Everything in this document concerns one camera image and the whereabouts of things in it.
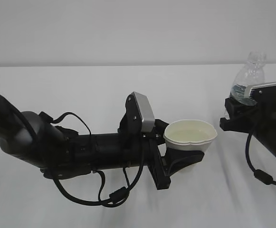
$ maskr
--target black robotic arm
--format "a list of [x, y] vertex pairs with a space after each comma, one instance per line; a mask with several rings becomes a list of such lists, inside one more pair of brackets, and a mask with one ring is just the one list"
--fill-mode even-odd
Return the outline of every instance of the black robotic arm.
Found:
[[[44, 112], [21, 113], [0, 95], [0, 147], [5, 153], [39, 167], [69, 200], [90, 206], [121, 205], [137, 183], [143, 166], [148, 166], [156, 188], [161, 190], [169, 188], [170, 176], [175, 172], [202, 160], [201, 151], [167, 148], [165, 156], [160, 155], [158, 145], [165, 143], [163, 134], [168, 123], [154, 118], [146, 96], [133, 92], [127, 97], [125, 108], [117, 133], [79, 135], [75, 130], [52, 125], [69, 114], [79, 118], [74, 113], [65, 113], [56, 120]], [[102, 189], [105, 177], [100, 170], [133, 166], [139, 166], [135, 180], [106, 200], [100, 196], [99, 201], [77, 199], [59, 182], [93, 171], [101, 175]]]

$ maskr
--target white wall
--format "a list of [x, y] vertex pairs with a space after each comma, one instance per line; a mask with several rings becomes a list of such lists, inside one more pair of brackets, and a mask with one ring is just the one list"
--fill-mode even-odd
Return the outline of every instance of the white wall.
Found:
[[[137, 91], [148, 96], [156, 118], [169, 123], [201, 119], [215, 126], [218, 137], [201, 163], [171, 177], [168, 190], [157, 191], [145, 168], [128, 201], [115, 209], [68, 201], [36, 167], [0, 150], [0, 228], [276, 227], [276, 187], [253, 177], [244, 155], [247, 135], [219, 128], [224, 99], [241, 67], [1, 67], [0, 93], [21, 111], [53, 117], [73, 111], [93, 133], [112, 133], [125, 112], [126, 97]], [[276, 65], [267, 65], [265, 72], [267, 81], [276, 80]], [[87, 132], [72, 117], [60, 125]], [[255, 139], [251, 159], [276, 179], [276, 159]], [[128, 172], [132, 181], [137, 168]], [[125, 185], [122, 170], [105, 173], [103, 197]], [[95, 200], [100, 187], [97, 174], [62, 182], [86, 200]]]
[[0, 0], [0, 66], [276, 62], [276, 0]]

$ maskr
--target water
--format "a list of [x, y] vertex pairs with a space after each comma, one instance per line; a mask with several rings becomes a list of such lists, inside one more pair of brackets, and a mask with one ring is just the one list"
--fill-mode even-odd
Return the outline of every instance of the water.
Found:
[[169, 138], [177, 142], [199, 142], [208, 139], [209, 136], [199, 130], [184, 130], [171, 133]]
[[246, 90], [245, 86], [235, 84], [231, 89], [230, 97], [235, 98], [237, 101], [239, 101], [240, 103], [247, 105], [247, 106], [256, 105], [256, 103], [257, 103], [256, 101], [249, 99], [249, 98], [244, 98], [245, 90]]

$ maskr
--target black mount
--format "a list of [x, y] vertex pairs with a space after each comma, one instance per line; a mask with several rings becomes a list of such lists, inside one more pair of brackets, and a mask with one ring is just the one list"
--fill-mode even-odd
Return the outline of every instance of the black mount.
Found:
[[276, 157], [276, 86], [257, 88], [252, 92], [256, 106], [245, 106], [232, 97], [225, 100], [230, 118], [221, 118], [220, 127], [224, 131], [249, 133], [256, 126], [254, 137]]

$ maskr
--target metal plate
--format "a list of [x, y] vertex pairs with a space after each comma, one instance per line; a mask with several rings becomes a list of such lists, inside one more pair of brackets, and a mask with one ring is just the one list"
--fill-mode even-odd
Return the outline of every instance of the metal plate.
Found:
[[151, 132], [155, 124], [155, 117], [153, 115], [152, 108], [149, 104], [147, 96], [137, 92], [133, 92], [132, 95], [135, 97], [142, 120], [141, 132]]

